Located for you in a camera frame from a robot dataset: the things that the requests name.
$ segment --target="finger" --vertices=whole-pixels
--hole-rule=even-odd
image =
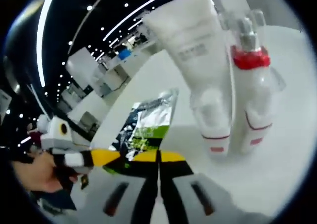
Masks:
[[[52,156],[50,153],[44,151],[39,156],[41,157],[41,159],[49,163],[52,167],[56,167],[54,156]]]
[[[55,193],[62,190],[60,182],[57,179],[52,179],[44,185],[43,191],[47,193]]]
[[[29,157],[35,158],[37,155],[33,153],[26,153]]]
[[[71,177],[69,177],[69,180],[72,181],[73,183],[76,183],[78,181],[78,177],[71,176]]]

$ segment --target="black ceiling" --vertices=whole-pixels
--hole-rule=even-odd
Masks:
[[[72,81],[65,66],[62,66],[62,63],[66,62],[69,57],[70,45],[68,42],[72,41],[87,14],[87,6],[93,5],[95,1],[97,0],[53,0],[51,4],[44,32],[43,65],[46,90],[49,97],[53,96],[52,101],[54,102],[56,102],[57,84],[61,83],[61,87],[64,89],[68,82]],[[101,0],[81,28],[70,55],[88,45],[91,45],[91,48],[88,48],[91,52],[96,48],[99,53],[100,50],[108,52],[109,40],[113,41],[119,35],[126,36],[127,29],[135,23],[134,17],[128,19],[106,41],[103,41],[104,36],[123,18],[147,1],[149,0]],[[151,10],[153,6],[156,8],[170,1],[172,0],[157,0],[144,9]]]
[[[34,0],[4,0],[8,8],[10,17],[1,26],[3,27],[2,38],[5,38],[5,31],[8,31],[13,20],[18,14]],[[81,28],[76,40],[74,41],[70,55],[82,47],[91,45],[89,50],[103,50],[105,53],[110,49],[109,40],[113,41],[119,35],[123,37],[127,35],[127,29],[133,25],[134,17],[123,23],[112,35],[103,42],[103,37],[123,18],[132,11],[143,5],[149,0],[101,0],[101,2],[91,11],[90,16]],[[145,7],[145,10],[152,10],[168,3],[172,0],[157,0]],[[46,86],[42,90],[48,93],[48,100],[51,104],[56,104],[57,90],[63,91],[69,82],[72,82],[69,74],[65,70],[62,62],[66,62],[69,57],[68,50],[71,41],[85,15],[87,14],[87,6],[93,5],[96,0],[53,0],[46,19],[45,30],[43,35],[43,71]],[[39,86],[39,76],[37,73],[35,41],[37,24],[41,8],[34,12],[25,24],[25,27],[20,30],[19,37],[14,38],[10,45],[10,59],[19,64],[26,66],[29,71],[29,76],[32,77],[32,82]],[[8,91],[8,87],[3,87],[4,83],[0,82],[1,88]],[[39,106],[34,98],[29,98],[27,101],[24,97],[14,96],[10,106],[11,114],[5,119],[5,137],[6,141],[12,144],[18,143],[26,137],[26,125],[33,122],[33,118],[38,117],[41,113]]]

